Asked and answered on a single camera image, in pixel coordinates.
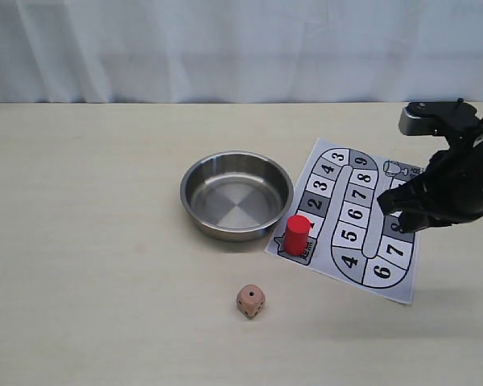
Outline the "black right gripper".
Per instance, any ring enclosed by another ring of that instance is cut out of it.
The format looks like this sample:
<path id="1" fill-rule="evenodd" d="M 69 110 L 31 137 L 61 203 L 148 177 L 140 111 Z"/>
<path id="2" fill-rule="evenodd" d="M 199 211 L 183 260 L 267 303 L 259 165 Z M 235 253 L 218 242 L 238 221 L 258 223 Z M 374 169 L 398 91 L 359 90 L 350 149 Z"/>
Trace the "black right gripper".
<path id="1" fill-rule="evenodd" d="M 384 216 L 401 211 L 404 233 L 466 224 L 483 216 L 483 124 L 476 136 L 448 142 L 426 170 L 377 197 Z"/>

